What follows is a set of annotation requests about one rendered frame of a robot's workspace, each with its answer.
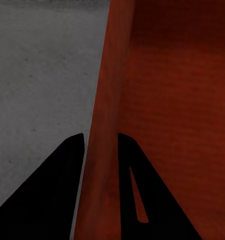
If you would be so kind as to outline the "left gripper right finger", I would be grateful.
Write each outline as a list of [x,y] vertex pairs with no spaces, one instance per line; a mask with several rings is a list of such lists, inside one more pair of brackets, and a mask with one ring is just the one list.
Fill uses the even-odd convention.
[[[149,223],[139,222],[130,167]],[[202,240],[134,138],[118,133],[121,240]]]

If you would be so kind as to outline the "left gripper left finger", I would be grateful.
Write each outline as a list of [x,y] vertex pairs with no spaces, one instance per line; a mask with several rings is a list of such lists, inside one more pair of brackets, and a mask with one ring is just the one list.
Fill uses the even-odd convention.
[[0,240],[70,240],[84,134],[64,140],[0,207]]

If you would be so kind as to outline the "storage box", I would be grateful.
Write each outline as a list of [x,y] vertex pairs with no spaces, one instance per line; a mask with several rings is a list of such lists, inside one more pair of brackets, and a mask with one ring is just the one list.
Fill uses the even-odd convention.
[[225,240],[225,0],[110,0],[73,240],[122,240],[119,133],[202,240]]

